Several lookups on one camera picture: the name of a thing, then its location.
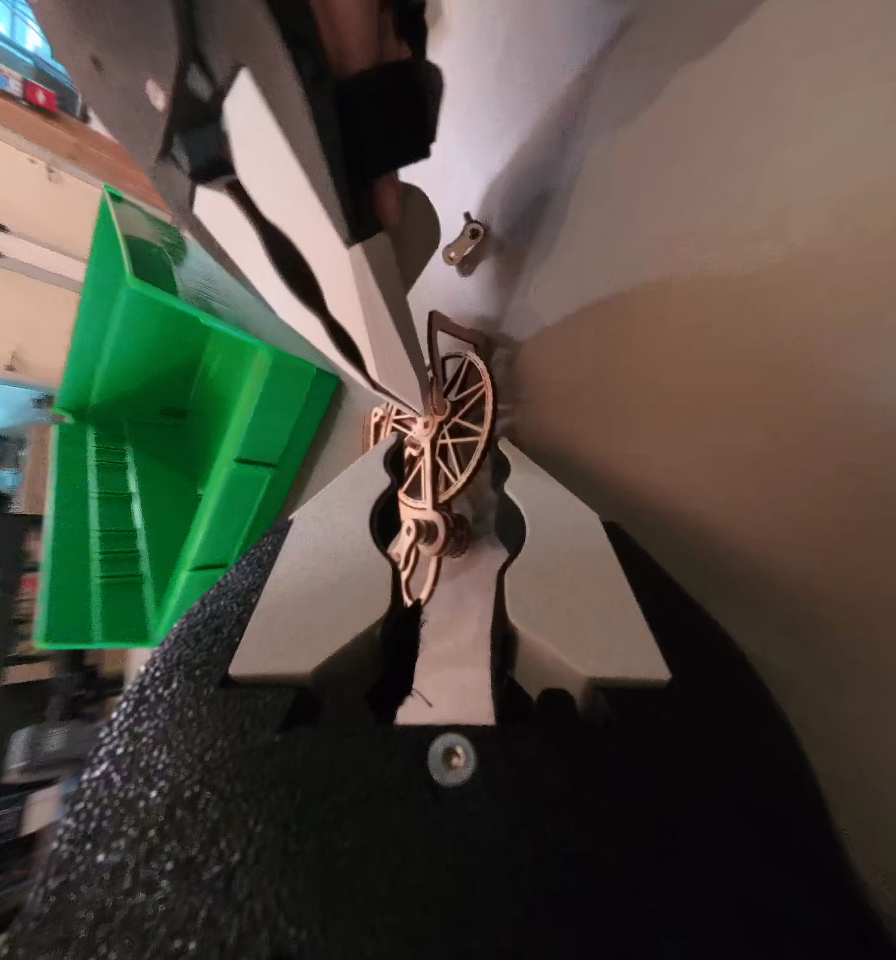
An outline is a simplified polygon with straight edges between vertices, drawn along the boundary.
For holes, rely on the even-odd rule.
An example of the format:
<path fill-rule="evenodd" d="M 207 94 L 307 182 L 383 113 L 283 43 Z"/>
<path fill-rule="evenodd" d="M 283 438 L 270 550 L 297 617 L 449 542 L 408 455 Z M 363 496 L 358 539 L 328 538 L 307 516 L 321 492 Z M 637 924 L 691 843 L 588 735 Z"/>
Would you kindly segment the wooden bicycle model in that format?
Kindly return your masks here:
<path fill-rule="evenodd" d="M 363 453 L 392 436 L 402 441 L 401 528 L 386 553 L 406 607 L 425 607 L 444 560 L 464 556 L 471 545 L 471 522 L 454 503 L 487 459 L 497 414 L 487 337 L 433 310 L 427 341 L 430 413 L 415 414 L 388 402 L 373 408 L 362 426 Z"/>

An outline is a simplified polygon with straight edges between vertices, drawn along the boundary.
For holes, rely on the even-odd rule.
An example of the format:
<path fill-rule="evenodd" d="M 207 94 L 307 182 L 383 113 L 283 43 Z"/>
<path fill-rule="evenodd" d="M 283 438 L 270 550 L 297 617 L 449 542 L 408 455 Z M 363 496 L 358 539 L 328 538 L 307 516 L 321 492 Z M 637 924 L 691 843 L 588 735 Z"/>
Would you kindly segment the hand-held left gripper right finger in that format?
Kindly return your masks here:
<path fill-rule="evenodd" d="M 497 720 L 550 694 L 601 719 L 609 694 L 666 690 L 672 671 L 598 513 L 508 438 L 492 468 L 506 552 L 491 639 Z"/>

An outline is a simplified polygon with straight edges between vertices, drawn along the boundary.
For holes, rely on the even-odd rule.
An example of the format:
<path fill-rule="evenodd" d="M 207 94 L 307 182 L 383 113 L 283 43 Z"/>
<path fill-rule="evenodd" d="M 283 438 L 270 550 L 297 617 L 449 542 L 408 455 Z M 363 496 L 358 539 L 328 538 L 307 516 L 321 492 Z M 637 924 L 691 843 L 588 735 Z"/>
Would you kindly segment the small wooden link piece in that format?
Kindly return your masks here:
<path fill-rule="evenodd" d="M 462 278 L 472 276 L 484 256 L 489 236 L 488 226 L 470 211 L 465 211 L 461 230 L 442 248 L 444 264 Z"/>

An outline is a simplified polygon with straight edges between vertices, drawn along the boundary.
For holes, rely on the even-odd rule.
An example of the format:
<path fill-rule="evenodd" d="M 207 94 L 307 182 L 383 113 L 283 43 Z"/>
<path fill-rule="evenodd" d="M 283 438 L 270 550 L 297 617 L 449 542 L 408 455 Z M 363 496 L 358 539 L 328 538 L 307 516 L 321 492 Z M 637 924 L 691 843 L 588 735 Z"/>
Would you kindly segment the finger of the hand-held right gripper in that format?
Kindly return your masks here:
<path fill-rule="evenodd" d="M 392 244 L 350 246 L 306 174 L 198 186 L 193 212 L 283 321 L 377 396 L 422 412 L 422 354 Z"/>
<path fill-rule="evenodd" d="M 370 242 L 380 245 L 382 237 L 391 244 L 406 285 L 407 303 L 422 354 L 422 412 L 430 412 L 427 360 L 409 303 L 409 294 L 441 245 L 442 231 L 438 213 L 423 190 L 413 184 L 403 183 L 402 219 L 396 229 L 394 231 L 382 229 L 368 239 L 356 241 L 351 235 L 338 189 L 322 149 L 321 139 L 297 77 L 288 77 L 287 93 L 288 129 L 284 129 L 261 84 L 251 70 L 245 66 L 238 69 L 224 97 L 221 114 L 222 128 L 230 148 L 235 179 L 244 175 L 256 178 L 278 176 L 285 179 L 304 174 L 319 194 L 336 230 L 347 245 L 363 245 Z M 228 252 L 226 254 L 236 265 L 230 254 Z M 238 270 L 262 298 L 262 294 L 248 276 L 239 267 Z M 280 318 L 265 300 L 264 302 L 274 315 L 293 331 L 294 335 L 307 341 Z M 313 351 L 321 354 L 347 378 L 358 382 L 368 390 L 358 380 L 326 358 L 309 341 L 307 342 Z"/>

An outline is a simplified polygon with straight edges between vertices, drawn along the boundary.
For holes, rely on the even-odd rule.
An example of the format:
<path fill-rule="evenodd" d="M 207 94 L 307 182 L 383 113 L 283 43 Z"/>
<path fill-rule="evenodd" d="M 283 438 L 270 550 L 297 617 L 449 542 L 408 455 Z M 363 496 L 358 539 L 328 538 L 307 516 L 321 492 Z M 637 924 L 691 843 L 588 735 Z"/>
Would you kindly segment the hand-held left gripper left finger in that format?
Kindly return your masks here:
<path fill-rule="evenodd" d="M 387 438 L 290 519 L 228 675 L 299 691 L 327 724 L 394 724 L 415 687 L 422 607 L 387 548 L 403 441 Z"/>

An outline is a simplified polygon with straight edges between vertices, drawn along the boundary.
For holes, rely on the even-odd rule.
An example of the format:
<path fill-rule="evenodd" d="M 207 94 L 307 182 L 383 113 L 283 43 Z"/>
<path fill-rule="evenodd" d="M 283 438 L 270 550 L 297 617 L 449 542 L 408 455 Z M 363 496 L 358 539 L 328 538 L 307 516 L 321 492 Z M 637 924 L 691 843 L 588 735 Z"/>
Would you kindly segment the green plastic bin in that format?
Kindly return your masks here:
<path fill-rule="evenodd" d="M 55 395 L 34 642 L 153 648 L 279 516 L 339 378 L 111 187 Z"/>

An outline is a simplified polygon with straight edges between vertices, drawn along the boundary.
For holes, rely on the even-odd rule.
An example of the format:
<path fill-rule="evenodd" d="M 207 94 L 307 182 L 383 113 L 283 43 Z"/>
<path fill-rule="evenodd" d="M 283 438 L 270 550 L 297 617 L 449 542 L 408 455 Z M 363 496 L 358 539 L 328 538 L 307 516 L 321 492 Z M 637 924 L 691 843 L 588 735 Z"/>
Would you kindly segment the teal car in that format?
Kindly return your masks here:
<path fill-rule="evenodd" d="M 24 1 L 0 1 L 0 96 L 42 114 L 64 114 L 84 124 L 90 120 L 33 7 Z"/>

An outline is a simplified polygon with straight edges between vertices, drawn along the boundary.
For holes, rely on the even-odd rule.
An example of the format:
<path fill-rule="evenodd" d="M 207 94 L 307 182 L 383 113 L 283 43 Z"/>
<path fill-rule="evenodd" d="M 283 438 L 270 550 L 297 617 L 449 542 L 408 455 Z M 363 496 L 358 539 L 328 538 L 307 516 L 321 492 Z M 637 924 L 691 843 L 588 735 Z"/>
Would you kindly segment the person's right hand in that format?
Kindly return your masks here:
<path fill-rule="evenodd" d="M 334 107 L 347 175 L 370 198 L 382 229 L 402 219 L 401 170 L 430 142 L 418 68 L 396 30 L 392 2 L 312 2 L 334 76 Z"/>

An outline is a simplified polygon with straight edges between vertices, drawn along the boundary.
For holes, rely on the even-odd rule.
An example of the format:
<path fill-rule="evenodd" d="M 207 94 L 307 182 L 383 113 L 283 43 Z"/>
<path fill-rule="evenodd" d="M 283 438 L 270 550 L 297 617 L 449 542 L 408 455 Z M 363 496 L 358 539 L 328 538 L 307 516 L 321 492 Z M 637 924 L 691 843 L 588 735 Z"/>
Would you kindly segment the cream drawer cabinet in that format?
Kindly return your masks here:
<path fill-rule="evenodd" d="M 0 127 L 0 380 L 57 389 L 102 186 Z"/>

